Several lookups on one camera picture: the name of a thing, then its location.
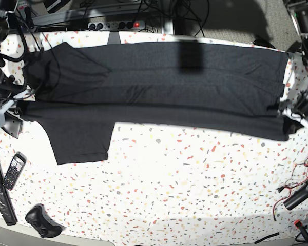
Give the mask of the black T-shirt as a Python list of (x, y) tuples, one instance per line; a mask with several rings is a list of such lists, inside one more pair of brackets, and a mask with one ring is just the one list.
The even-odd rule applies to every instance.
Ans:
[(168, 124), (287, 141), (288, 56), (261, 48), (153, 42), (34, 52), (23, 76), (35, 101), (20, 117), (46, 131), (58, 164), (108, 158), (116, 122)]

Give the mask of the black remote control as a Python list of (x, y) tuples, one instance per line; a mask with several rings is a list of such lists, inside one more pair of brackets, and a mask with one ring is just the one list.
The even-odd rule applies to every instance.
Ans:
[(11, 191), (17, 183), (17, 180), (27, 162), (27, 157), (21, 152), (16, 152), (13, 156), (6, 175), (3, 179), (3, 185)]

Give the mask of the black game controller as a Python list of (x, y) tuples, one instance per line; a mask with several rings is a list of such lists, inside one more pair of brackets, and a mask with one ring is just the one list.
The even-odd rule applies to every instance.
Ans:
[(35, 205), (25, 216), (25, 220), (40, 235), (41, 238), (54, 238), (61, 234), (63, 227), (48, 216), (42, 205)]

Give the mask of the red black clamp tool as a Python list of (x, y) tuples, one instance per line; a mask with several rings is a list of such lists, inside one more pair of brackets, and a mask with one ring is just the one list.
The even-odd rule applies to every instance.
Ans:
[(308, 232), (307, 232), (306, 228), (303, 226), (303, 224), (301, 223), (301, 221), (296, 220), (294, 222), (294, 225), (296, 226), (297, 229), (299, 229), (300, 234), (302, 235), (304, 242), (308, 243)]

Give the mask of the grey table clamp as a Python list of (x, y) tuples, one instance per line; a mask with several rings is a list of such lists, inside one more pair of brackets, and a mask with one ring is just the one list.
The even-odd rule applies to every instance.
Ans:
[(121, 44), (119, 32), (109, 32), (108, 45)]

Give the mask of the power strip with red switch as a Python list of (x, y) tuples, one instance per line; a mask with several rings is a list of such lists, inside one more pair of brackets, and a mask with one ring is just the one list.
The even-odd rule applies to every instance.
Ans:
[(113, 21), (113, 22), (90, 22), (87, 30), (89, 31), (129, 31), (143, 30), (145, 22), (139, 21)]

